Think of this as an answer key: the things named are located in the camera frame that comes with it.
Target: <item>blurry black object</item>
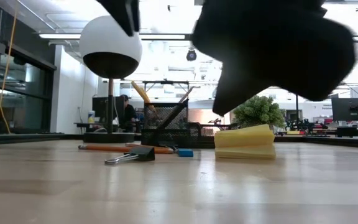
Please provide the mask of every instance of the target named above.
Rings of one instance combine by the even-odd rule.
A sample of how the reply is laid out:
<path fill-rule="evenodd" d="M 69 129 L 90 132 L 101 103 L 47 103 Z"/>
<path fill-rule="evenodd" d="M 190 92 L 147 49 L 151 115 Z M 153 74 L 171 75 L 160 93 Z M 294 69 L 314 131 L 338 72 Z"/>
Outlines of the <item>blurry black object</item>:
<path fill-rule="evenodd" d="M 132 37 L 139 32 L 139 0 L 97 0 L 117 21 L 124 32 Z"/>
<path fill-rule="evenodd" d="M 223 62 L 215 113 L 223 116 L 270 86 L 312 101 L 327 98 L 351 71 L 356 55 L 351 32 L 324 19 L 322 3 L 204 3 L 192 41 L 199 51 Z M 324 80 L 317 89 L 312 87 L 316 80 Z"/>

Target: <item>person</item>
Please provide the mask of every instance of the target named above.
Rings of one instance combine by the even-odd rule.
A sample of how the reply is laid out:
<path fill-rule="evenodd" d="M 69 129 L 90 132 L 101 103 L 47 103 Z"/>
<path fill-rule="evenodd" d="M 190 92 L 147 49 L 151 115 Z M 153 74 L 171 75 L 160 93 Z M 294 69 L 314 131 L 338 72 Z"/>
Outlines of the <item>person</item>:
<path fill-rule="evenodd" d="M 134 132 L 136 122 L 135 108 L 129 104 L 127 95 L 121 95 L 121 97 L 124 98 L 124 122 L 122 122 L 122 128 L 128 132 Z"/>

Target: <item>metal binder clip handle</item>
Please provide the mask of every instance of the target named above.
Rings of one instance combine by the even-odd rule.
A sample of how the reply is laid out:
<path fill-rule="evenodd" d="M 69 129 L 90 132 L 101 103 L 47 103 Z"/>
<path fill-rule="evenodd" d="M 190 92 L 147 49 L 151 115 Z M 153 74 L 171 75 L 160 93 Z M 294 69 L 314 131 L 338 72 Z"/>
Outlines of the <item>metal binder clip handle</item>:
<path fill-rule="evenodd" d="M 130 153 L 130 154 L 119 156 L 119 157 L 116 157 L 116 158 L 113 158 L 113 159 L 106 159 L 104 161 L 104 164 L 106 164 L 106 165 L 114 165 L 114 164 L 117 164 L 117 163 L 123 162 L 123 161 L 136 160 L 137 158 L 139 158 L 139 155 Z"/>
<path fill-rule="evenodd" d="M 106 159 L 104 161 L 104 164 L 114 165 L 117 164 L 118 162 L 131 161 L 131 160 L 136 160 L 136 161 L 155 160 L 154 148 L 143 147 L 143 146 L 133 147 L 128 154 L 113 159 Z"/>

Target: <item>glass wall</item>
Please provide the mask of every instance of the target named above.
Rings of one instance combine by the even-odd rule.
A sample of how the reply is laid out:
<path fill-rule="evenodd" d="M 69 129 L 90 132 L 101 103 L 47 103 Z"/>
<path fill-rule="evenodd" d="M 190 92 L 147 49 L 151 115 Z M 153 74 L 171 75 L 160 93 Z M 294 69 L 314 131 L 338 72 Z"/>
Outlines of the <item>glass wall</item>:
<path fill-rule="evenodd" d="M 7 55 L 0 60 L 0 97 L 2 109 L 11 132 L 39 133 L 49 131 L 52 73 L 42 70 L 19 57 L 9 58 L 5 88 L 2 83 Z M 0 117 L 0 133 L 6 132 Z"/>

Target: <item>potted plant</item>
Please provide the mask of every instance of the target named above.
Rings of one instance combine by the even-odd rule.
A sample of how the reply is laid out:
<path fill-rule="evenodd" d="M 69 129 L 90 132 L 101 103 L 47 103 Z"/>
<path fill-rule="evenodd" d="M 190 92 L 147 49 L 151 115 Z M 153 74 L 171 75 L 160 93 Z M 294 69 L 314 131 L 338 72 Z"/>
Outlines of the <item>potted plant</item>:
<path fill-rule="evenodd" d="M 235 122 L 242 128 L 260 124 L 268 124 L 270 129 L 273 126 L 285 127 L 283 111 L 277 103 L 273 103 L 272 97 L 254 96 L 234 109 L 233 113 Z"/>

